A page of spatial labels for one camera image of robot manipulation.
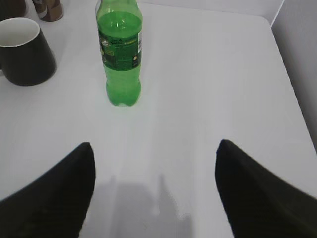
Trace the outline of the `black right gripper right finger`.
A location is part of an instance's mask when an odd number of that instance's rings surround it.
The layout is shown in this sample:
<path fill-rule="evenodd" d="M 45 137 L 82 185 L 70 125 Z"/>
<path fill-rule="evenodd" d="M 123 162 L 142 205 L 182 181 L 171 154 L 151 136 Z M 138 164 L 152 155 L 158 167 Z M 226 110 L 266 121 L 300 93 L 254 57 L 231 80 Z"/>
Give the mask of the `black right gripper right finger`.
<path fill-rule="evenodd" d="M 232 141 L 216 152 L 215 183 L 236 238 L 315 238 L 317 200 L 263 167 Z"/>

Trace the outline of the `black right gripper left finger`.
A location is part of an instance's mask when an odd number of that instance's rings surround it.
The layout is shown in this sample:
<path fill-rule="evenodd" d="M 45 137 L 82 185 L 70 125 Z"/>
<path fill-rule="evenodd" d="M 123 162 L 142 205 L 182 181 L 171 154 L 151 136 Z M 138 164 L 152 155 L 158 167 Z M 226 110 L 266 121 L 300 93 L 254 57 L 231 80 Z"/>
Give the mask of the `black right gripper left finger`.
<path fill-rule="evenodd" d="M 95 189 L 88 142 L 35 181 L 0 202 L 2 238 L 77 238 Z"/>

